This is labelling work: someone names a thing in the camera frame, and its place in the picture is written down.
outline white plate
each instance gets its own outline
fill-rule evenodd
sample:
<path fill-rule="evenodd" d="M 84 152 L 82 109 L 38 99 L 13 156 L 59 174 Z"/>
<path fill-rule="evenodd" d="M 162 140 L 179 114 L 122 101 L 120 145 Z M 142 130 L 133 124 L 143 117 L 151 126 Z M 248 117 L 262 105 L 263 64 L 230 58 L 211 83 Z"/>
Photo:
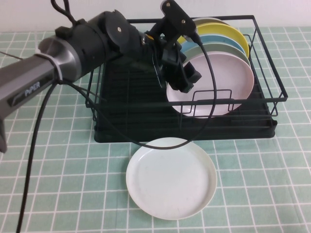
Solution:
<path fill-rule="evenodd" d="M 160 138 L 148 145 L 170 147 L 181 138 Z M 173 150 L 141 147 L 131 158 L 126 185 L 136 205 L 161 219 L 176 220 L 201 211 L 213 198 L 216 168 L 208 154 L 190 142 Z"/>
<path fill-rule="evenodd" d="M 215 75 L 218 90 L 217 99 L 229 99 L 229 90 L 232 90 L 232 99 L 247 99 L 254 86 L 254 74 L 249 65 L 241 58 L 226 52 L 208 52 L 208 56 Z M 213 90 L 211 74 L 205 56 L 201 53 L 198 56 L 191 58 L 190 62 L 202 77 L 197 83 L 194 83 L 194 87 L 188 93 L 175 91 L 168 84 L 166 95 L 169 102 L 192 101 L 193 94 L 196 91 Z M 193 100 L 212 100 L 213 98 L 213 91 L 204 91 L 196 92 Z M 231 104 L 230 106 L 228 106 L 228 104 L 218 104 L 215 107 L 213 116 L 227 114 L 229 112 L 228 109 L 232 111 L 239 106 L 240 104 Z M 186 116 L 206 118 L 211 111 L 211 107 L 212 105 L 197 105 L 194 112 L 194 106 L 191 107 L 191 105 L 187 105 L 183 106 L 182 113 Z M 173 106 L 173 108 L 176 111 L 181 112 L 180 106 Z"/>

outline robotic arm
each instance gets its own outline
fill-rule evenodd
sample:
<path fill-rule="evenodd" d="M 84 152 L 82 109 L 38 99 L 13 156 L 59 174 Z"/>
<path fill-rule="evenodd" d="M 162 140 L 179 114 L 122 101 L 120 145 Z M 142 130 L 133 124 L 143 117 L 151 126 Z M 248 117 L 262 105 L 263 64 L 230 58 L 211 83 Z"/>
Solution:
<path fill-rule="evenodd" d="M 39 44 L 41 53 L 1 68 L 0 151 L 6 151 L 3 121 L 9 114 L 55 80 L 73 83 L 108 61 L 142 70 L 156 68 L 159 88 L 168 82 L 173 89 L 189 92 L 201 75 L 191 63 L 183 67 L 186 58 L 177 39 L 181 35 L 192 38 L 195 24 L 174 0 L 165 0 L 161 9 L 165 16 L 146 33 L 118 11 L 103 12 L 89 22 L 74 21 L 70 15 L 73 26 L 57 28 L 55 36 Z"/>

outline light green plate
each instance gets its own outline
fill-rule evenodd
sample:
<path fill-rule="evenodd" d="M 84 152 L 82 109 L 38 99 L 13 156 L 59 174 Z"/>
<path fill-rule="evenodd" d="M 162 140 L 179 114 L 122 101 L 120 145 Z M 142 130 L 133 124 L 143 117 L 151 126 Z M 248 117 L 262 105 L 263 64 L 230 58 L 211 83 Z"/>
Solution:
<path fill-rule="evenodd" d="M 226 43 L 214 43 L 214 42 L 212 42 L 212 43 L 205 43 L 203 46 L 204 46 L 206 52 L 213 52 L 213 51 L 228 52 L 228 53 L 231 53 L 231 54 L 241 58 L 249 66 L 251 66 L 249 63 L 249 60 L 247 59 L 245 54 L 241 50 L 237 49 L 236 47 L 234 47 L 232 45 L 228 45 Z M 187 57 L 185 62 L 189 61 L 191 58 L 199 55 L 200 53 L 203 53 L 203 52 L 199 46 L 196 46 L 196 47 L 184 52 L 184 54 Z"/>

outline white wall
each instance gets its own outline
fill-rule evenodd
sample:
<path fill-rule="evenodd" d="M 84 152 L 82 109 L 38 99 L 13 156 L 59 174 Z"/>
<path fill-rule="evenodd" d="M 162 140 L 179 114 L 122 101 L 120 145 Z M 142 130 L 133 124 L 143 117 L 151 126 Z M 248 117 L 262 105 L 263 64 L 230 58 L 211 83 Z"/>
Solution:
<path fill-rule="evenodd" d="M 255 15 L 260 26 L 311 25 L 311 0 L 176 0 L 190 16 Z M 76 19 L 119 10 L 126 18 L 162 17 L 162 0 L 70 0 Z M 0 0 L 0 32 L 70 26 L 50 0 Z"/>

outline yellow plate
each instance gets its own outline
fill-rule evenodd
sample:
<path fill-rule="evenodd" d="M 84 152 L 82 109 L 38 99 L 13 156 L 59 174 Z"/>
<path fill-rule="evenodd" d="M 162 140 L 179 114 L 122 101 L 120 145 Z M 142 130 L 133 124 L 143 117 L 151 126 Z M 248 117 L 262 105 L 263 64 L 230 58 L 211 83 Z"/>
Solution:
<path fill-rule="evenodd" d="M 243 34 L 239 32 L 237 29 L 226 25 L 222 23 L 204 23 L 199 26 L 197 26 L 197 30 L 199 35 L 205 35 L 205 34 L 220 34 L 227 37 L 230 37 L 231 39 L 238 42 L 242 48 L 244 49 L 246 56 L 249 56 L 249 48 L 247 41 Z M 182 36 L 179 37 L 178 42 L 180 44 L 184 43 L 186 40 Z"/>

